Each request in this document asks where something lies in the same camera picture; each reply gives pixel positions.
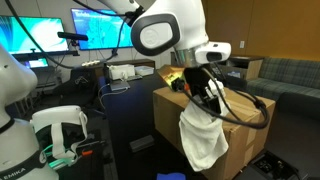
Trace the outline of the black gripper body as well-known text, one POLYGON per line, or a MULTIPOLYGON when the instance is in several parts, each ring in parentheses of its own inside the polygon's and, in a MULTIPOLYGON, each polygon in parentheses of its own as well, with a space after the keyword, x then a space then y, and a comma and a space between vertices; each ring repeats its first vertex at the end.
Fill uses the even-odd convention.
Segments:
POLYGON ((184 93, 198 108, 210 115, 222 113, 219 97, 209 87, 211 73, 205 66, 185 68, 171 81, 171 89, 184 93))

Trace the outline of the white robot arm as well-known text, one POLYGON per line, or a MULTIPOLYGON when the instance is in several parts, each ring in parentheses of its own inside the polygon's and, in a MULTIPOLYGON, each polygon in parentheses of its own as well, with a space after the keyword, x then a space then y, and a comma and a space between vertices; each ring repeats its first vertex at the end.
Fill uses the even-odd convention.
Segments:
POLYGON ((218 116, 221 97, 209 91, 210 65, 231 55, 231 45, 211 41, 202 0, 155 0, 144 8, 136 0, 99 0, 126 17, 133 47, 145 56, 173 49, 183 75, 166 75, 174 90, 187 95, 201 110, 218 116))

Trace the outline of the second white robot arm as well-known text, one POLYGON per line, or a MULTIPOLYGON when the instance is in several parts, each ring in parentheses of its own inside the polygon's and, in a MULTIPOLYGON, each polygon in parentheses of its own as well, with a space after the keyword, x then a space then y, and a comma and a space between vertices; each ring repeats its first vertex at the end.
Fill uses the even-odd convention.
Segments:
POLYGON ((7 111, 37 85, 32 70, 0 45, 0 177, 1 180, 59 180, 49 167, 33 126, 7 111))

